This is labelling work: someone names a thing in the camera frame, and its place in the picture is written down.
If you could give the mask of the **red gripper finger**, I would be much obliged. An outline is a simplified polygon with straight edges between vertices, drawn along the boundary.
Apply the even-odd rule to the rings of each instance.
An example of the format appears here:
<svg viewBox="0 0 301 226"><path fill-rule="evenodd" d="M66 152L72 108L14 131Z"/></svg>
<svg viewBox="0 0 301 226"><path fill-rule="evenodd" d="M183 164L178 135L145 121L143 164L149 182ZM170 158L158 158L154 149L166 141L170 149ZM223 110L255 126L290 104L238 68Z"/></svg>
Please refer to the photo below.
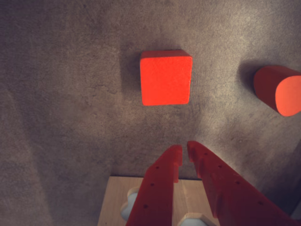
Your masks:
<svg viewBox="0 0 301 226"><path fill-rule="evenodd" d="M146 170L127 226L171 226L174 183L179 181L182 146L173 145Z"/></svg>
<svg viewBox="0 0 301 226"><path fill-rule="evenodd" d="M294 225L293 219L204 145L189 141L187 149L220 225Z"/></svg>

